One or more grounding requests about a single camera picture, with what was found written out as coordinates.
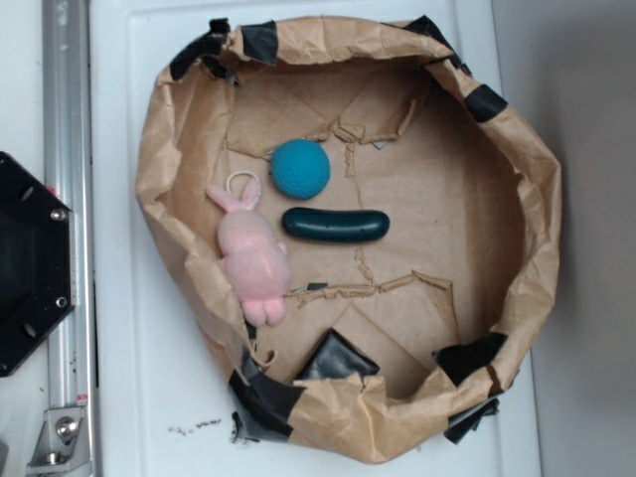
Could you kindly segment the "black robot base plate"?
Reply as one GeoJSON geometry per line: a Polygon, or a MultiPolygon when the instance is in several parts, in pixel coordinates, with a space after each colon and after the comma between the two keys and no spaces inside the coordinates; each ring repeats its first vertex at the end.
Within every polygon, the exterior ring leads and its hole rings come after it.
{"type": "Polygon", "coordinates": [[[1,154],[1,376],[8,378],[75,308],[73,212],[1,154]]]}

